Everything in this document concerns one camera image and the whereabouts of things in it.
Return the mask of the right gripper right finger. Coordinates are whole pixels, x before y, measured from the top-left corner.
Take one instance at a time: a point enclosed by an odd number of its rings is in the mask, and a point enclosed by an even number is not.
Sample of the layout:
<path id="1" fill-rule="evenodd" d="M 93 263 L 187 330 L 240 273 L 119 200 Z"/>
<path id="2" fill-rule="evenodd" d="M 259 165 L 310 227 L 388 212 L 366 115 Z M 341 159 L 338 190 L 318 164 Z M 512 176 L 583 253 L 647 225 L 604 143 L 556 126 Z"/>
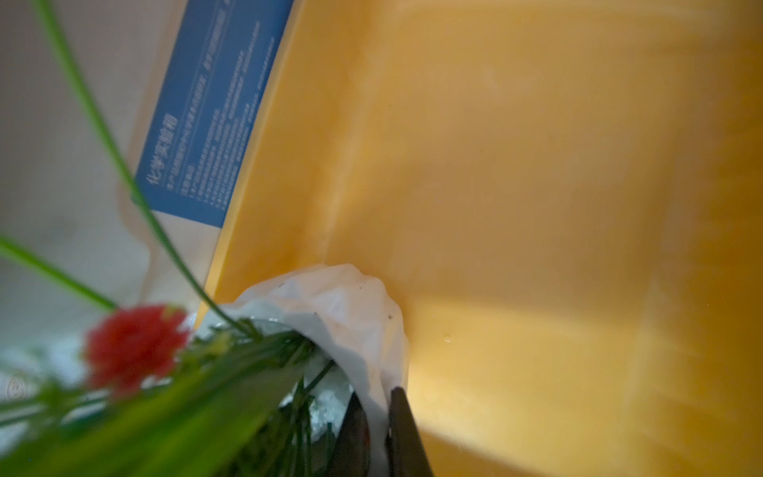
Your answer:
<path id="1" fill-rule="evenodd" d="M 434 476 L 407 394 L 401 387 L 391 391 L 387 455 L 389 472 L 393 477 Z"/>

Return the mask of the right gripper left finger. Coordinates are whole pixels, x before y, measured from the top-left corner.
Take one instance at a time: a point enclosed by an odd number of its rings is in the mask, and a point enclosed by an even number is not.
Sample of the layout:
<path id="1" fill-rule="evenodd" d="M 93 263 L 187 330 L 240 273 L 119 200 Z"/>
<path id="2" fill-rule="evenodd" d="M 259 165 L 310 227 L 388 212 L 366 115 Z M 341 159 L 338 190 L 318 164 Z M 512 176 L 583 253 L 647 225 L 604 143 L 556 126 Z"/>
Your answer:
<path id="1" fill-rule="evenodd" d="M 328 477 L 367 477 L 371 466 L 370 431 L 366 413 L 353 394 L 328 460 Z"/>

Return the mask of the potted plant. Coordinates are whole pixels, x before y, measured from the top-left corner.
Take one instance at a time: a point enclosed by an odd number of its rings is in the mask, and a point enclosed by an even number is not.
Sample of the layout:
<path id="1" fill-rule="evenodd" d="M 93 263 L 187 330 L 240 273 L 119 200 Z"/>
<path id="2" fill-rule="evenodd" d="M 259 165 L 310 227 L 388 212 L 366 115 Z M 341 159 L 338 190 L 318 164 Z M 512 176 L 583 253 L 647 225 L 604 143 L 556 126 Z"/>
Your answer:
<path id="1" fill-rule="evenodd" d="M 389 472 L 391 391 L 399 373 L 367 361 L 399 338 L 344 328 L 333 310 L 284 303 L 232 316 L 203 337 L 168 304 L 122 307 L 23 246 L 19 264 L 105 311 L 85 337 L 87 379 L 43 372 L 38 391 L 6 401 L 1 423 L 25 423 L 5 476 L 326 476 L 353 394 L 366 413 L 371 466 Z"/>

